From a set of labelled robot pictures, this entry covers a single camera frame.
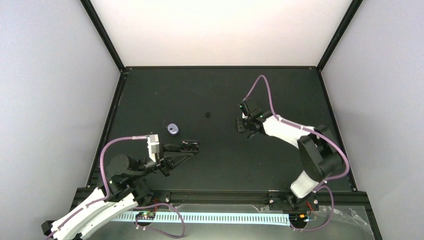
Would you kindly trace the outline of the black charging case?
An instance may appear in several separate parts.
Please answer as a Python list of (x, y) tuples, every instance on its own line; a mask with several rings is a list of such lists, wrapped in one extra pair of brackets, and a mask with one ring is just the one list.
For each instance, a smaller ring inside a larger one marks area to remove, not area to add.
[(200, 143), (196, 140), (183, 140), (179, 144), (180, 152), (198, 154), (200, 152)]

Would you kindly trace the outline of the lavender earbud charging case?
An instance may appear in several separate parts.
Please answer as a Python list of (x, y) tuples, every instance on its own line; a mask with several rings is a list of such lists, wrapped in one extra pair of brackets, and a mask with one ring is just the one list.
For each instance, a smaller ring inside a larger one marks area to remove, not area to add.
[(167, 130), (170, 135), (176, 136), (179, 134), (179, 127), (175, 123), (170, 123), (167, 125)]

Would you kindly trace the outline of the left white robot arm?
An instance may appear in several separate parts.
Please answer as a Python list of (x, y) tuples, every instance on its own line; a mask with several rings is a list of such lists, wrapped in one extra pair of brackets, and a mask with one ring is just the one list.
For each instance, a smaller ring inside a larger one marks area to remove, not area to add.
[[(114, 156), (105, 165), (107, 149), (121, 141), (146, 140), (148, 156), (133, 159), (124, 154)], [(53, 240), (86, 240), (118, 215), (133, 209), (152, 209), (154, 192), (145, 177), (156, 172), (169, 176), (170, 171), (200, 151), (196, 140), (179, 144), (161, 144), (156, 135), (119, 137), (108, 142), (100, 153), (100, 178), (91, 194), (58, 220), (47, 220), (43, 234)]]

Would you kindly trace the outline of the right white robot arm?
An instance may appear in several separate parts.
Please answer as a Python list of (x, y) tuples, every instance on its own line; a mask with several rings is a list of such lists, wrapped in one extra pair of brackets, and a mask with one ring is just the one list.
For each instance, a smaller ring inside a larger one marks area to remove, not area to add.
[(236, 118), (239, 133), (248, 132), (249, 138), (260, 133), (298, 149), (303, 170), (284, 196), (285, 204), (290, 209), (299, 209), (308, 194), (344, 166), (344, 160), (327, 127), (296, 125), (279, 115), (273, 115), (271, 111), (263, 111), (251, 99), (241, 101), (238, 107), (241, 110), (241, 116)]

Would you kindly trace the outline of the left circuit board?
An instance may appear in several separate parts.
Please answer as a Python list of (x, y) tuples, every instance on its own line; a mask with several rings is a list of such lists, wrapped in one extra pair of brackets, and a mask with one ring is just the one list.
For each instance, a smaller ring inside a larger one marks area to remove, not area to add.
[(141, 211), (135, 216), (136, 221), (153, 221), (156, 217), (155, 212)]

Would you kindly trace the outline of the circuit board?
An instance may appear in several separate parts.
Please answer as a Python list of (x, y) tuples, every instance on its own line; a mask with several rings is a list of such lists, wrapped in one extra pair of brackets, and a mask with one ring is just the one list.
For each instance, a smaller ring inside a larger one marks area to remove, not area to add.
[(156, 217), (155, 212), (141, 211), (135, 216), (136, 221), (153, 221)]
[(289, 220), (294, 223), (299, 223), (299, 222), (306, 223), (310, 220), (310, 216), (307, 214), (290, 214)]

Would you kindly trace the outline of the right circuit board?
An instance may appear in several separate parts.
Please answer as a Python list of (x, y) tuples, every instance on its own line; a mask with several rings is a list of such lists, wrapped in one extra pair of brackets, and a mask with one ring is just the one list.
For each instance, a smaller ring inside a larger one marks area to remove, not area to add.
[(306, 223), (310, 220), (310, 216), (307, 214), (290, 214), (289, 220), (294, 223), (299, 223), (299, 222)]

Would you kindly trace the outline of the black aluminium front rail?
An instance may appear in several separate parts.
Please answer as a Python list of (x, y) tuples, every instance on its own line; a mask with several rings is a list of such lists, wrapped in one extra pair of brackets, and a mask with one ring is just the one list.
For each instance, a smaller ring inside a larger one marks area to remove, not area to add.
[(160, 190), (154, 189), (152, 196), (160, 203), (181, 204), (236, 204), (236, 205), (270, 205), (287, 210), (330, 206), (331, 196), (336, 206), (363, 206), (370, 208), (368, 195), (364, 191), (328, 191), (319, 190), (305, 198), (297, 199), (285, 191), (213, 191), (213, 190)]

